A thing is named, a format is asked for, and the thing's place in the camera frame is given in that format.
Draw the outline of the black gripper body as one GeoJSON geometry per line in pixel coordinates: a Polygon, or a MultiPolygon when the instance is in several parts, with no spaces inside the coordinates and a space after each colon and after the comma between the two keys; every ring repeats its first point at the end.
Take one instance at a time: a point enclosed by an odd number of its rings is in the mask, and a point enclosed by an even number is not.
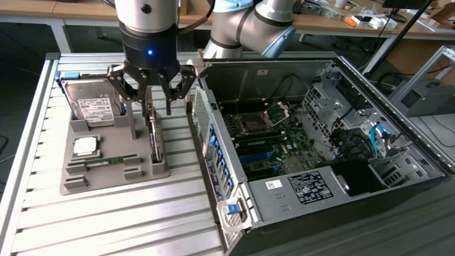
{"type": "Polygon", "coordinates": [[[125,60],[148,71],[148,85],[158,85],[157,72],[169,82],[180,71],[177,61],[177,26],[173,24],[157,33],[142,33],[120,23],[125,60]]]}

